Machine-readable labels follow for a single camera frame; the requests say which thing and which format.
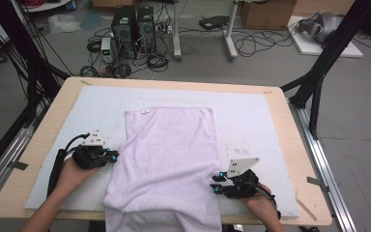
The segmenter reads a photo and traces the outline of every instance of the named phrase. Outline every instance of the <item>white mounting bracket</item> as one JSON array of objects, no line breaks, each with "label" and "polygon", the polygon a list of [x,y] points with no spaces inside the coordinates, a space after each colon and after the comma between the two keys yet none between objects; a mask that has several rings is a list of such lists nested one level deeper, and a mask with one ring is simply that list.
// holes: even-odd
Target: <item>white mounting bracket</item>
[{"label": "white mounting bracket", "polygon": [[90,134],[89,137],[87,137],[85,140],[83,140],[81,145],[83,146],[103,146],[104,143],[105,142],[103,138],[101,137],[101,135],[98,132],[94,132]]},{"label": "white mounting bracket", "polygon": [[227,178],[240,176],[259,161],[259,158],[231,159],[227,171]]}]

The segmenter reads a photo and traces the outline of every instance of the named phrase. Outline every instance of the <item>hand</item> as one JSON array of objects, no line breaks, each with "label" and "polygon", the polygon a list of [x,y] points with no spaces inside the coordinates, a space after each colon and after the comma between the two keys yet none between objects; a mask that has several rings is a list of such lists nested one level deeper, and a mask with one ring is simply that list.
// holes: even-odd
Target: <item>hand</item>
[{"label": "hand", "polygon": [[[262,185],[262,188],[271,193],[270,188],[267,186]],[[252,215],[264,223],[269,232],[285,231],[279,222],[276,209],[262,192],[258,191],[253,197],[243,198],[241,201],[246,205]]]},{"label": "hand", "polygon": [[66,159],[58,183],[41,207],[19,229],[22,232],[47,232],[60,207],[74,190],[101,167],[84,170],[76,165],[73,159]]},{"label": "hand", "polygon": [[74,190],[84,184],[84,182],[101,167],[93,169],[82,169],[76,165],[73,159],[66,159],[63,163],[62,172],[59,176],[58,183],[55,187],[57,192],[69,195]]}]

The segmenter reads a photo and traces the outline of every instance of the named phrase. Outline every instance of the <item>computer tower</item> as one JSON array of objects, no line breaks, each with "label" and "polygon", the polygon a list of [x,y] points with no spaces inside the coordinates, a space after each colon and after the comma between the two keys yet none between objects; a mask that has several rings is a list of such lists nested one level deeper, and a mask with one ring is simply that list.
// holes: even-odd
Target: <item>computer tower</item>
[{"label": "computer tower", "polygon": [[137,23],[142,52],[156,52],[156,33],[153,7],[141,7],[137,12]]},{"label": "computer tower", "polygon": [[111,22],[111,29],[118,56],[136,58],[135,44],[140,37],[134,6],[118,6]]}]

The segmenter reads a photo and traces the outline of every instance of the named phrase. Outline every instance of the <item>cardboard box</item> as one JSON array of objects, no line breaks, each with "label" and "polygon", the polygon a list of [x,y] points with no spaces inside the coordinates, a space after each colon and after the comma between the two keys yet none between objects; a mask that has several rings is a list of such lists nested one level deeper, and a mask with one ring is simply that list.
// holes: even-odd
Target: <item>cardboard box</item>
[{"label": "cardboard box", "polygon": [[99,8],[116,8],[119,5],[137,7],[137,0],[93,0],[93,6]]},{"label": "cardboard box", "polygon": [[313,16],[317,12],[345,15],[354,2],[355,0],[298,0],[293,15]]},{"label": "cardboard box", "polygon": [[259,30],[284,30],[297,0],[271,0],[265,4],[244,3],[243,27]]}]

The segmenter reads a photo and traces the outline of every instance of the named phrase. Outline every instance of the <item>black frame pole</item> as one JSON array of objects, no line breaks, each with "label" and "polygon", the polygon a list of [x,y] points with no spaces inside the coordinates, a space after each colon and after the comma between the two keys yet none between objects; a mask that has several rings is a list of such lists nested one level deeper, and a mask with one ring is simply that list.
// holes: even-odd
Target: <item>black frame pole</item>
[{"label": "black frame pole", "polygon": [[318,139],[316,129],[324,78],[369,15],[371,15],[371,0],[356,0],[337,30],[329,38],[327,46],[312,69],[306,75],[281,87],[283,92],[300,87],[289,99],[290,103],[298,108],[305,108],[306,102],[313,96],[309,129],[316,140]]}]

